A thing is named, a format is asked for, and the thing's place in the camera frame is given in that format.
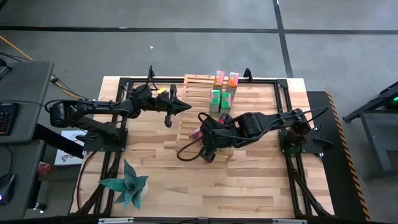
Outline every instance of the wooden tabletop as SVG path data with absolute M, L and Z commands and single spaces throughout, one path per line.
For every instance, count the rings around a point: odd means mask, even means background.
M 164 113 L 142 112 L 129 119 L 126 151 L 122 153 L 119 178 L 123 178 L 123 160 L 132 165 L 138 175 L 148 175 L 149 190 L 141 209 L 132 205 L 123 209 L 114 204 L 114 217 L 218 217 L 218 218 L 293 218 L 292 199 L 284 156 L 280 153 L 277 131 L 264 135 L 260 141 L 239 150 L 223 149 L 214 162 L 201 158 L 192 162 L 177 159 L 176 151 L 188 142 L 190 131 L 200 126 L 198 112 L 208 112 L 208 97 L 204 89 L 211 88 L 212 76 L 186 75 L 185 83 L 176 83 L 177 96 L 193 106 L 172 118 L 171 128 L 164 126 Z M 104 77 L 99 100 L 114 100 L 120 77 Z M 301 78 L 287 79 L 292 107 L 309 110 L 307 92 Z M 171 83 L 159 83 L 158 88 L 170 88 Z M 233 100 L 232 116 L 245 112 L 273 114 L 277 112 L 273 86 L 270 84 L 239 84 Z M 96 115 L 95 120 L 107 122 L 108 115 Z M 182 154 L 190 157 L 199 150 L 193 147 Z M 321 160 L 303 154 L 308 188 L 330 213 L 333 213 L 325 171 Z M 87 165 L 80 185 L 81 204 L 98 185 L 104 153 L 97 153 Z M 304 211 L 302 193 L 298 190 L 300 208 Z M 103 206 L 108 191 L 104 191 Z M 76 211 L 76 195 L 71 212 Z

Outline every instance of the gray floor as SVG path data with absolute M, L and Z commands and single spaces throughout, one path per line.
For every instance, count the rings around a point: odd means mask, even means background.
M 286 29 L 398 29 L 395 0 L 279 0 L 279 4 Z M 13 0 L 0 11 L 0 23 L 277 28 L 272 0 Z M 151 64 L 157 75 L 165 76 L 213 74 L 218 69 L 243 72 L 249 67 L 256 77 L 286 77 L 278 34 L 0 34 L 33 59 L 54 61 L 54 73 L 89 98 L 98 95 L 103 76 L 145 75 Z M 286 35 L 286 39 L 294 77 L 304 78 L 308 90 L 331 91 L 340 117 L 398 80 L 397 35 Z M 18 54 L 1 41 L 0 51 Z M 46 100 L 64 97 L 51 85 Z M 40 122 L 50 127 L 47 114 Z M 343 127 L 357 173 L 370 173 L 375 161 L 361 123 Z M 67 213 L 74 181 L 51 183 L 50 208 L 43 215 Z M 398 179 L 361 186 L 372 220 L 396 223 Z

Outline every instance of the potted plant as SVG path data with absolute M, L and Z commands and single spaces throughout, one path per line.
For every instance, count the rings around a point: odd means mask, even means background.
M 124 179 L 105 179 L 99 181 L 99 184 L 105 187 L 121 192 L 120 196 L 114 203 L 122 203 L 123 208 L 126 208 L 130 202 L 138 209 L 141 208 L 141 200 L 147 194 L 148 176 L 137 177 L 137 173 L 126 160 L 124 160 Z

